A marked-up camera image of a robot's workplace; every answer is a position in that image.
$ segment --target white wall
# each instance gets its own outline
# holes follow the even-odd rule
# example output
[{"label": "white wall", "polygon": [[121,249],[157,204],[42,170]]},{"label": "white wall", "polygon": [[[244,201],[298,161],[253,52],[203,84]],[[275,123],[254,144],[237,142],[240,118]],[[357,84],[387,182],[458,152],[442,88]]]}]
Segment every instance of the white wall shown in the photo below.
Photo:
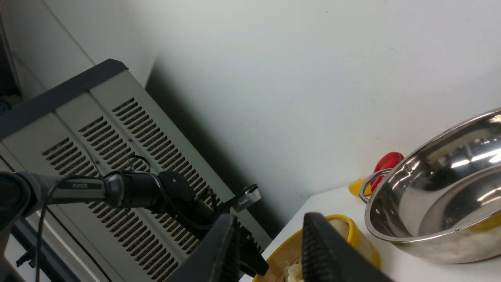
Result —
[{"label": "white wall", "polygon": [[[144,85],[156,61],[282,224],[308,196],[368,175],[386,152],[408,154],[501,105],[494,0],[148,0],[119,8],[118,0],[47,0],[63,29],[42,19],[39,0],[4,2],[39,9],[35,19],[9,21],[23,27],[16,40],[29,43],[14,49],[46,87],[108,57]],[[75,46],[85,55],[74,55]]]}]

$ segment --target gray panel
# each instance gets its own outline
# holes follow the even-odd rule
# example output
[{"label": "gray panel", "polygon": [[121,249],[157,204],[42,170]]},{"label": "gray panel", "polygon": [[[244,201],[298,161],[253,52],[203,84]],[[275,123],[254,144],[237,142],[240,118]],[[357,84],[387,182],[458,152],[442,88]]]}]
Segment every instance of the gray panel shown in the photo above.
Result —
[{"label": "gray panel", "polygon": [[126,70],[122,62],[108,59],[1,115],[0,140]]}]

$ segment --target bowl handle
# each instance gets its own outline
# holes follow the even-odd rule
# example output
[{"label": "bowl handle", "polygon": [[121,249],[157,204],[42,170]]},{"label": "bowl handle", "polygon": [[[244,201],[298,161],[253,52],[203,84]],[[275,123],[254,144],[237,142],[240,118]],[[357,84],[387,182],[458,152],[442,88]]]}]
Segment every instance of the bowl handle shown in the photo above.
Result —
[{"label": "bowl handle", "polygon": [[374,179],[376,179],[380,176],[383,176],[383,175],[387,175],[392,170],[393,169],[383,169],[383,170],[374,172],[373,174],[371,174],[371,176],[369,176],[365,179],[364,183],[362,183],[362,185],[360,186],[360,189],[358,190],[358,195],[360,196],[360,199],[362,199],[362,201],[364,201],[364,203],[367,204],[369,202],[369,198],[367,198],[367,196],[365,196],[365,193],[364,193],[365,187],[367,187],[371,183],[371,181],[373,181]]}]

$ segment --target stainless steel bowl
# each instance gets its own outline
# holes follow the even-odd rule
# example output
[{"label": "stainless steel bowl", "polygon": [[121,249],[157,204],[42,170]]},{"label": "stainless steel bowl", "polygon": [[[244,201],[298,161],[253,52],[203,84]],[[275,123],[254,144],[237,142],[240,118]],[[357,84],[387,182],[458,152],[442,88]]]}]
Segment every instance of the stainless steel bowl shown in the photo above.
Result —
[{"label": "stainless steel bowl", "polygon": [[[365,186],[384,174],[368,200]],[[360,196],[369,231],[412,255],[463,263],[501,254],[501,108],[368,177]]]}]

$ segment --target metal bowl rim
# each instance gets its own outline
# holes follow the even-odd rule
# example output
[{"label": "metal bowl rim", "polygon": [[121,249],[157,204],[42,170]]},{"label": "metal bowl rim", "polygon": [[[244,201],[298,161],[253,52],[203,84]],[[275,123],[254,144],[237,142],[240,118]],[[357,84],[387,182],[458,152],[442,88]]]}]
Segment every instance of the metal bowl rim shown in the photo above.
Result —
[{"label": "metal bowl rim", "polygon": [[[388,181],[388,179],[391,178],[391,176],[393,176],[396,171],[400,170],[403,168],[404,166],[404,163],[406,163],[409,159],[411,158],[414,158],[416,157],[417,153],[419,151],[421,151],[421,149],[423,149],[424,147],[430,145],[431,143],[437,141],[438,139],[450,134],[451,132],[454,132],[454,131],[457,131],[459,129],[462,129],[466,126],[468,126],[470,123],[474,122],[474,121],[477,121],[478,119],[482,119],[483,117],[486,117],[486,116],[489,116],[489,115],[493,115],[493,114],[501,114],[501,108],[496,108],[496,109],[493,109],[493,110],[490,110],[488,112],[485,112],[485,113],[482,113],[480,115],[477,115],[471,119],[468,119],[468,120],[465,120],[451,128],[449,128],[448,130],[440,133],[439,135],[435,136],[434,138],[432,138],[430,141],[426,142],[425,144],[423,144],[422,146],[420,146],[418,149],[416,149],[414,152],[412,152],[410,155],[408,155],[406,158],[404,158],[399,165],[397,165],[396,167],[394,167],[387,175],[386,177],[384,177],[384,179],[381,181],[381,183],[378,185],[378,187],[382,187],[384,186],[384,184],[386,184],[386,182]],[[417,237],[392,237],[392,236],[388,236],[388,235],[385,235],[379,231],[377,231],[374,226],[372,225],[372,222],[370,220],[370,211],[372,209],[372,203],[374,202],[374,199],[376,198],[375,196],[379,193],[381,189],[376,189],[374,191],[374,193],[372,194],[369,202],[367,203],[367,206],[365,207],[365,214],[364,214],[364,219],[365,219],[365,225],[367,227],[367,229],[369,230],[369,232],[374,235],[375,237],[381,239],[381,240],[385,240],[385,241],[388,241],[388,242],[393,242],[393,243],[413,243],[413,242],[419,242],[419,241],[427,241],[427,240],[431,240],[431,239],[435,239],[435,238],[439,238],[439,237],[444,237],[446,235],[449,235],[451,233],[454,233],[454,232],[457,232],[457,231],[460,231],[460,230],[463,230],[463,229],[466,229],[466,228],[469,228],[473,225],[476,225],[477,223],[480,223],[480,222],[483,222],[489,218],[491,218],[492,216],[494,216],[495,214],[497,214],[500,210],[498,210],[497,212],[493,212],[492,214],[482,218],[482,219],[479,219],[477,221],[474,221],[474,222],[471,222],[470,224],[467,224],[467,225],[463,225],[463,226],[460,226],[460,227],[455,227],[455,228],[450,228],[450,229],[447,229],[447,230],[444,230],[444,231],[441,231],[441,232],[437,232],[437,233],[433,233],[433,234],[429,234],[429,235],[424,235],[424,236],[417,236]]]}]

